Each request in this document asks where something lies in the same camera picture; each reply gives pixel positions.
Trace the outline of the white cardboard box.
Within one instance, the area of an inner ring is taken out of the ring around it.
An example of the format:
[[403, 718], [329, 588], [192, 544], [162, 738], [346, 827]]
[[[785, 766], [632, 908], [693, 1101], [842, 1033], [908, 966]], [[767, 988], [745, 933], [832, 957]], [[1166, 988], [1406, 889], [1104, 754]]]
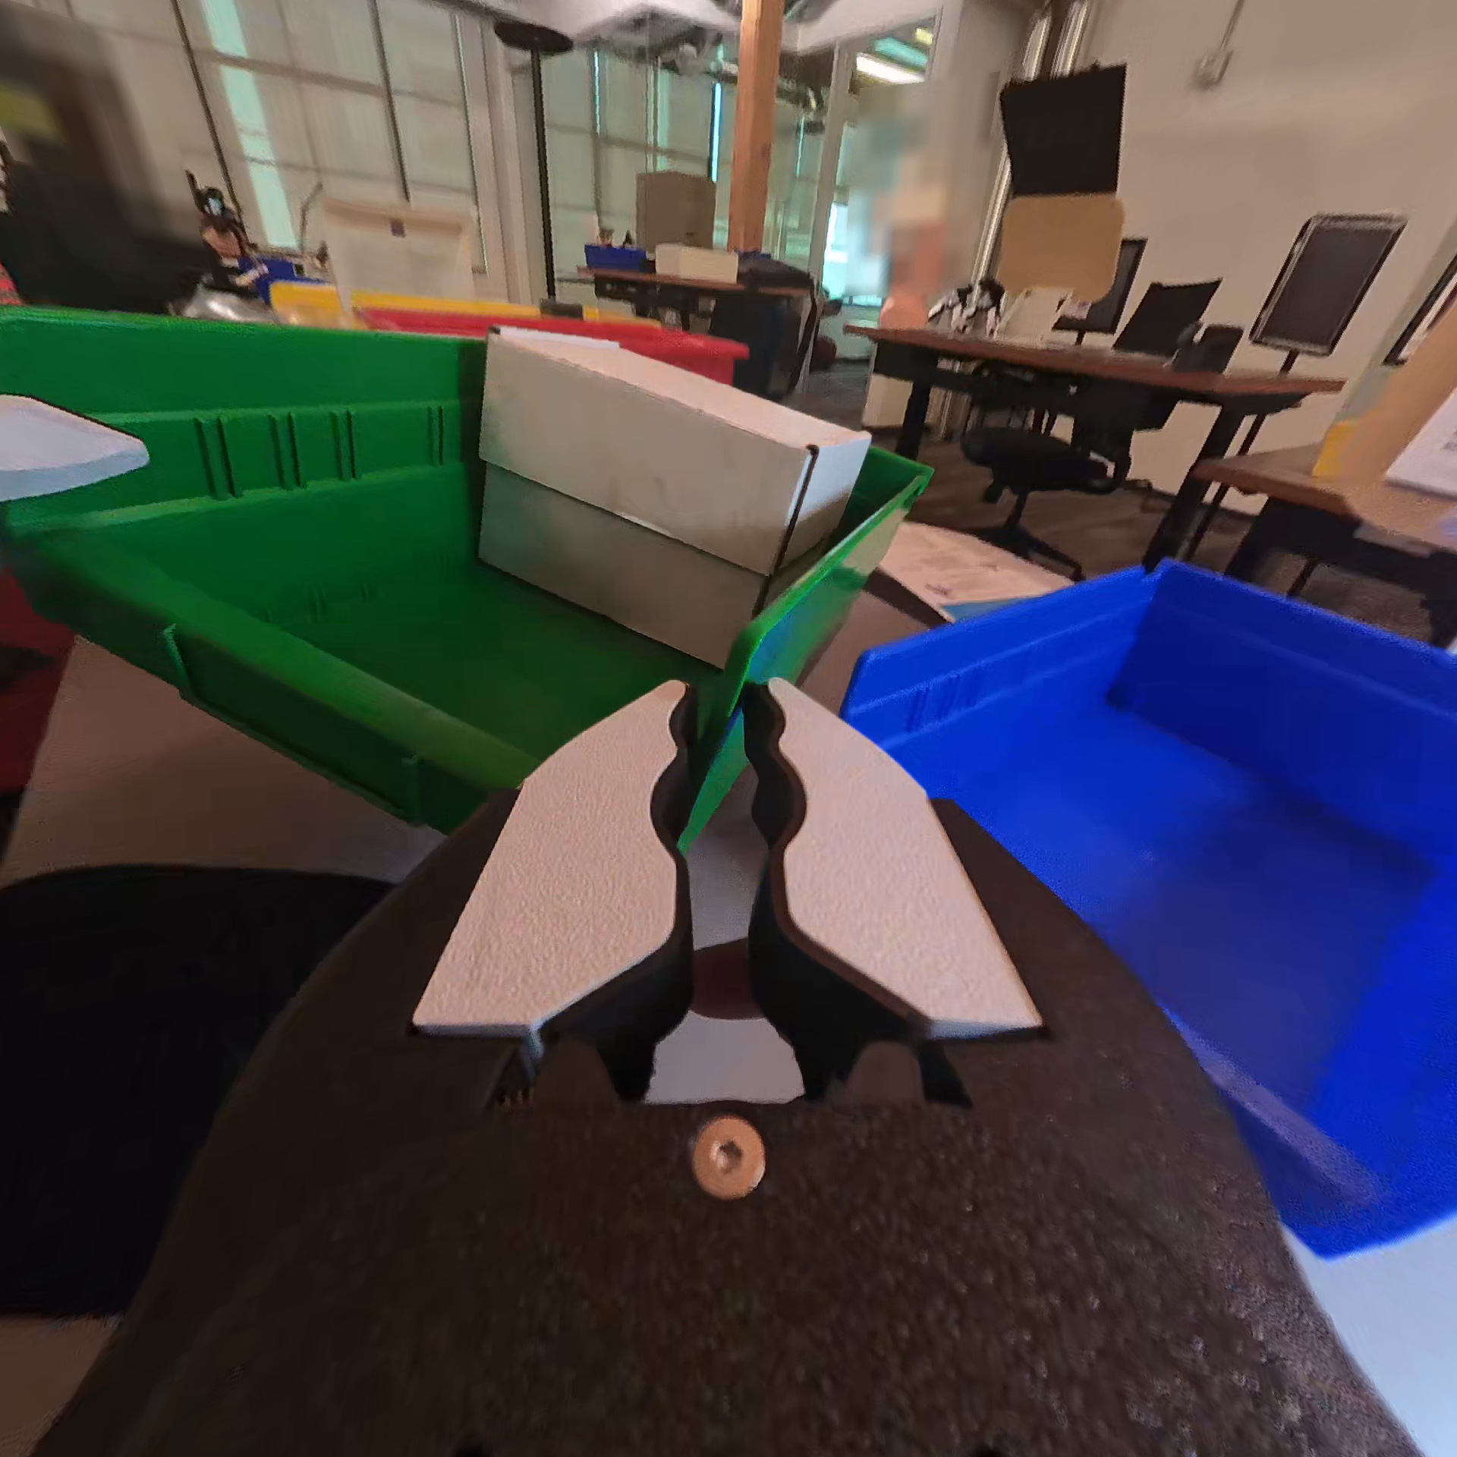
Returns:
[[724, 667], [844, 523], [870, 445], [615, 341], [495, 329], [480, 558]]

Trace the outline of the person's right hand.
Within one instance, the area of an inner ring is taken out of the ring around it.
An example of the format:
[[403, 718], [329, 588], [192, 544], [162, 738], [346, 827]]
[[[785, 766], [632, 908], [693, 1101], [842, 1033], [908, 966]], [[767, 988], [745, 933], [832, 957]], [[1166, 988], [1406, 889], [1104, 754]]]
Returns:
[[702, 945], [693, 959], [695, 1014], [722, 1021], [761, 1018], [754, 992], [754, 966], [747, 938]]

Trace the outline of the wooden post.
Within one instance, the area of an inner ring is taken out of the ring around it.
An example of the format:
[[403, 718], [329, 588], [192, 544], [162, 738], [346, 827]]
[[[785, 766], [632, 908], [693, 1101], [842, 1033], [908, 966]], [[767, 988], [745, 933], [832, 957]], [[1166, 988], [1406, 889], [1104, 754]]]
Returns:
[[745, 1], [734, 111], [728, 246], [759, 251], [767, 223], [785, 1]]

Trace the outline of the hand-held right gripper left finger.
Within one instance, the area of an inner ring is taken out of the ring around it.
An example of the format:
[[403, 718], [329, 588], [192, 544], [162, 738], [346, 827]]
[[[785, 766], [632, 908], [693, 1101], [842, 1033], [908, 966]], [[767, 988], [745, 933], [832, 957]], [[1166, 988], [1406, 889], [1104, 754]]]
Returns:
[[545, 1042], [667, 950], [681, 926], [663, 796], [688, 764], [695, 690], [656, 685], [521, 784], [415, 1004], [412, 1028]]

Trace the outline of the small laptop screen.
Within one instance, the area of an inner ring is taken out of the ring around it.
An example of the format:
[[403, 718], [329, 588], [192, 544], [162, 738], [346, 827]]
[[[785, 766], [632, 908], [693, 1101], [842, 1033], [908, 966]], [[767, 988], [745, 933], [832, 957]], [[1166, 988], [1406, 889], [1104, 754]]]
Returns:
[[1203, 322], [1220, 286], [1222, 279], [1151, 284], [1116, 336], [1114, 350], [1151, 359], [1173, 359]]

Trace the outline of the wooden desk with black legs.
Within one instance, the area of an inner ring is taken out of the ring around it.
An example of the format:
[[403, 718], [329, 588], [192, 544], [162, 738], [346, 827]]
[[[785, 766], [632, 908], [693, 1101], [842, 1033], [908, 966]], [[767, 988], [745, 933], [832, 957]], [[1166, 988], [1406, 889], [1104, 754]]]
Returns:
[[965, 395], [977, 407], [1040, 416], [1045, 421], [1031, 430], [1066, 440], [1076, 423], [1137, 437], [1166, 426], [1177, 407], [1215, 409], [1203, 447], [1144, 551], [1146, 570], [1187, 548], [1208, 492], [1208, 485], [1196, 480], [1198, 463], [1229, 456], [1246, 421], [1291, 411], [1312, 395], [1345, 390], [1343, 378], [1303, 374], [1291, 364], [1277, 371], [1180, 369], [1170, 359], [1114, 348], [1035, 345], [929, 326], [851, 324], [847, 333], [873, 341], [875, 376], [910, 386], [898, 444], [906, 459], [920, 454], [937, 390]]

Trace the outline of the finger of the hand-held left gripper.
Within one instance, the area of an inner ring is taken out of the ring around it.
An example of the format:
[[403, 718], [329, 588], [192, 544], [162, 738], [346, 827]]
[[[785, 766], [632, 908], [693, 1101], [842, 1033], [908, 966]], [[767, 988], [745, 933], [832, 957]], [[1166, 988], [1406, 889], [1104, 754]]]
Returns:
[[134, 435], [44, 400], [3, 397], [3, 501], [48, 497], [146, 468]]

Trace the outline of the black mat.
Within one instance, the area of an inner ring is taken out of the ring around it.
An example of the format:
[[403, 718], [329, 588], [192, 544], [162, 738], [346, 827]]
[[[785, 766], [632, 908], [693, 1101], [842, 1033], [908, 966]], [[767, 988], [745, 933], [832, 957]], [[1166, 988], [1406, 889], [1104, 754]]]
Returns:
[[381, 879], [74, 867], [3, 891], [3, 1311], [133, 1302], [254, 1051]]

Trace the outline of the green plastic bin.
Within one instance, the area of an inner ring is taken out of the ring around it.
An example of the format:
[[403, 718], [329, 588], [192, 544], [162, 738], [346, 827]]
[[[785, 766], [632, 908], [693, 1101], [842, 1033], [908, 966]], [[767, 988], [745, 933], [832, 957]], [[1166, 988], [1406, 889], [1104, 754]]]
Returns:
[[828, 553], [707, 666], [480, 560], [485, 376], [485, 336], [6, 305], [4, 393], [150, 452], [4, 504], [6, 562], [41, 615], [441, 832], [684, 679], [691, 846], [750, 766], [743, 688], [802, 681], [934, 468], [872, 447]]

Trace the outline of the paper sheet with blue print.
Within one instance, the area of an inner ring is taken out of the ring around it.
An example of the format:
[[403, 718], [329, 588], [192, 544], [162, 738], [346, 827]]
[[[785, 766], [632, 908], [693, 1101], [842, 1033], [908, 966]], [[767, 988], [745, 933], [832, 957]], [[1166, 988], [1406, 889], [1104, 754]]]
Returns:
[[974, 620], [1068, 586], [1066, 575], [924, 522], [899, 527], [868, 581], [877, 596], [930, 627]]

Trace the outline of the blue plastic bin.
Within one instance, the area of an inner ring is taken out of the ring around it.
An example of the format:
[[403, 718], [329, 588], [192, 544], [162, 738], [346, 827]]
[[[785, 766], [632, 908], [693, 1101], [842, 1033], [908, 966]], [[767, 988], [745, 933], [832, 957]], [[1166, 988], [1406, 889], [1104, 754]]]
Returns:
[[1139, 974], [1307, 1247], [1454, 1217], [1454, 655], [1172, 563], [872, 648], [842, 712]]

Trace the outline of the large tilted computer monitor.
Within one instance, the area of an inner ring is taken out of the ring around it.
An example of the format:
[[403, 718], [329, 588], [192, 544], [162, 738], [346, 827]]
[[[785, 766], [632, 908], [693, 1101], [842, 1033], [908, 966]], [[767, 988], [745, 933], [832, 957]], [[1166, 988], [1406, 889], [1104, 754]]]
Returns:
[[1402, 213], [1310, 216], [1255, 317], [1251, 343], [1331, 357], [1407, 223]]

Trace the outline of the black wall screen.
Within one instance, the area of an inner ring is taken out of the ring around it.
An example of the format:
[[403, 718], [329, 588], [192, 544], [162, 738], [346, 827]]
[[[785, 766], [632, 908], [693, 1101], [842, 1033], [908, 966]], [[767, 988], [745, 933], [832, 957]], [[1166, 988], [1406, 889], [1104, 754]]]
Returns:
[[1000, 93], [1012, 197], [1118, 194], [1126, 64], [1010, 81]]

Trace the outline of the yellow plastic bin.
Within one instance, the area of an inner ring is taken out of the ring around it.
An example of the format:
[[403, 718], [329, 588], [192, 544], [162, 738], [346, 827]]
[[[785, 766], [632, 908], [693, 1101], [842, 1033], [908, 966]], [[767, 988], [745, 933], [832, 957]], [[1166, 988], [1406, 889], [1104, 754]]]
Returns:
[[275, 313], [289, 324], [318, 326], [327, 329], [384, 327], [401, 315], [450, 315], [488, 317], [506, 320], [563, 319], [580, 322], [611, 322], [643, 329], [662, 329], [663, 320], [637, 315], [627, 303], [511, 303], [506, 300], [447, 298], [395, 294], [379, 289], [356, 287], [341, 296], [336, 284], [318, 279], [277, 279], [270, 286], [268, 301]]

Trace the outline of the cardboard sheet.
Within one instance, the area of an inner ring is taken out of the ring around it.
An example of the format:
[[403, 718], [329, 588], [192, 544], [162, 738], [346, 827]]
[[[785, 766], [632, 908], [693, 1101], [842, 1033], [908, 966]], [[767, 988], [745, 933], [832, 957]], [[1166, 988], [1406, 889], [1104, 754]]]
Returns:
[[1102, 300], [1118, 279], [1125, 201], [1107, 194], [1019, 194], [1005, 209], [995, 277], [1015, 298], [1057, 289], [1078, 303]]

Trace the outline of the black office chair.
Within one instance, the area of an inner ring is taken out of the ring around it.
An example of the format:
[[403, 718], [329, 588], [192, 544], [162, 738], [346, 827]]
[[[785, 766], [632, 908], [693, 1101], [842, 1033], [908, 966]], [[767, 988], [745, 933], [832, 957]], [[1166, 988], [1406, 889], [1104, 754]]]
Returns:
[[1071, 581], [1087, 577], [1083, 565], [1026, 527], [1035, 494], [1076, 492], [1106, 497], [1128, 480], [1133, 461], [1133, 431], [1076, 423], [1071, 438], [1052, 431], [974, 426], [965, 430], [960, 449], [965, 459], [991, 473], [984, 501], [1012, 497], [1009, 516], [998, 525], [977, 527], [974, 536], [1010, 555], [1045, 560]]

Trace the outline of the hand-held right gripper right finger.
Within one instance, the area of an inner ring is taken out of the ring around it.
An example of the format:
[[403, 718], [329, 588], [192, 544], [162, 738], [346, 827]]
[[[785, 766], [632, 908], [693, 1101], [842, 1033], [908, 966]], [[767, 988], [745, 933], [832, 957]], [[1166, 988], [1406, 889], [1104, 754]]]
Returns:
[[917, 1037], [1040, 1032], [1045, 1019], [911, 773], [788, 679], [755, 686], [743, 726], [773, 929]]

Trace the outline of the black floor lamp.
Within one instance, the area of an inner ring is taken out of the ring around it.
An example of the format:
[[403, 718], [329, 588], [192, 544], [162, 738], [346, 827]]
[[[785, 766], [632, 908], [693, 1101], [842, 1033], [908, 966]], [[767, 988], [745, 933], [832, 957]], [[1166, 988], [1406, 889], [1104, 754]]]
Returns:
[[544, 60], [549, 57], [570, 53], [573, 50], [573, 39], [571, 36], [552, 26], [509, 15], [499, 17], [493, 22], [493, 29], [506, 48], [521, 52], [523, 55], [526, 55], [528, 60], [528, 76], [532, 83], [533, 104], [535, 164], [538, 183], [540, 249], [545, 277], [544, 312], [554, 313], [559, 310], [559, 291], [552, 218], [552, 175], [547, 135], [549, 128], [545, 123]]

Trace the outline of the wooden side desk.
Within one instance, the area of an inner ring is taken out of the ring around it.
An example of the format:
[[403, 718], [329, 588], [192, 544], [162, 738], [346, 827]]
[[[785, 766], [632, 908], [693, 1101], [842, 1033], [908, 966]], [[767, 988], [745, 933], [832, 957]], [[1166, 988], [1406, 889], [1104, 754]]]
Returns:
[[1232, 454], [1201, 461], [1196, 480], [1218, 496], [1234, 489], [1265, 497], [1224, 574], [1262, 584], [1279, 556], [1303, 560], [1290, 594], [1300, 594], [1321, 567], [1349, 570], [1418, 593], [1430, 643], [1454, 650], [1456, 556], [1451, 549], [1362, 520], [1333, 480], [1316, 475], [1319, 445]]

